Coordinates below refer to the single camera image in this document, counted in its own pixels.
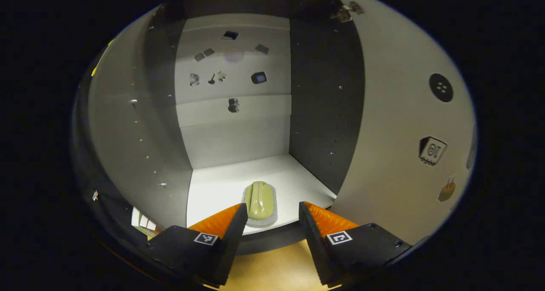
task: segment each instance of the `white back wall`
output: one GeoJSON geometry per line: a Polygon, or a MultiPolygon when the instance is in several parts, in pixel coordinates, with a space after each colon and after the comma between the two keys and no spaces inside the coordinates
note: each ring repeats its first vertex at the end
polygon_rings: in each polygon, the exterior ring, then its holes
{"type": "Polygon", "coordinates": [[[342,0],[350,1],[364,10],[351,13],[364,51],[364,110],[354,157],[331,210],[360,225],[377,223],[415,244],[442,225],[465,190],[473,104],[434,39],[377,0],[342,0]],[[449,80],[451,101],[432,93],[434,73],[449,80]],[[419,158],[420,140],[428,136],[447,144],[435,165],[419,158]],[[456,190],[440,202],[454,173],[456,190]]]}
{"type": "MultiPolygon", "coordinates": [[[[248,107],[244,101],[240,100],[239,113],[231,113],[227,107],[228,100],[235,97],[290,95],[290,85],[290,22],[287,18],[218,14],[187,20],[175,64],[179,120],[189,118],[184,117],[183,111],[210,104],[210,100],[218,100],[224,109],[223,115],[220,110],[206,124],[180,124],[192,167],[212,167],[287,153],[290,112],[278,113],[263,105],[261,117],[248,119],[243,113],[248,107]],[[237,32],[236,39],[222,39],[226,31],[237,32]],[[269,49],[268,54],[255,49],[259,44],[269,49]],[[214,53],[197,62],[195,56],[207,49],[214,53]],[[226,54],[241,59],[232,62],[226,59],[226,54]],[[223,82],[218,80],[220,71],[226,74],[223,82]],[[257,72],[265,72],[267,81],[254,84],[251,76],[257,72]],[[191,74],[198,75],[199,84],[190,85],[191,74]],[[214,84],[209,84],[213,76],[214,84]]],[[[285,101],[281,106],[286,105],[288,99],[285,101]]]]}

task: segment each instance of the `wooden floor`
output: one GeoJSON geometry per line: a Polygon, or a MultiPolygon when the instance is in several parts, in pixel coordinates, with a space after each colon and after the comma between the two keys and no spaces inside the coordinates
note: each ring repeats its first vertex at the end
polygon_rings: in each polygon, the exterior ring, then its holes
{"type": "Polygon", "coordinates": [[[325,291],[314,267],[306,240],[285,248],[236,256],[220,291],[325,291]]]}

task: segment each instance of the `white shelf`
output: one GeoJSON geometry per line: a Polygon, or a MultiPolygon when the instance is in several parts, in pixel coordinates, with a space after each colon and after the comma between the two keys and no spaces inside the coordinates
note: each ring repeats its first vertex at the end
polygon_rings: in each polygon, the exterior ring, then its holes
{"type": "Polygon", "coordinates": [[[187,197],[187,226],[240,203],[244,188],[253,181],[265,181],[276,189],[278,220],[266,228],[247,226],[243,235],[297,221],[299,202],[325,208],[337,197],[290,154],[195,169],[187,197]]]}

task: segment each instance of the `soap bar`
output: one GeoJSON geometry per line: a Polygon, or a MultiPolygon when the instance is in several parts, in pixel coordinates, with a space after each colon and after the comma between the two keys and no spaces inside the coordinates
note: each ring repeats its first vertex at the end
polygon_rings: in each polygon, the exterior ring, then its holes
{"type": "Polygon", "coordinates": [[[245,203],[248,210],[248,218],[264,220],[274,212],[273,189],[264,181],[254,181],[248,188],[245,203]]]}

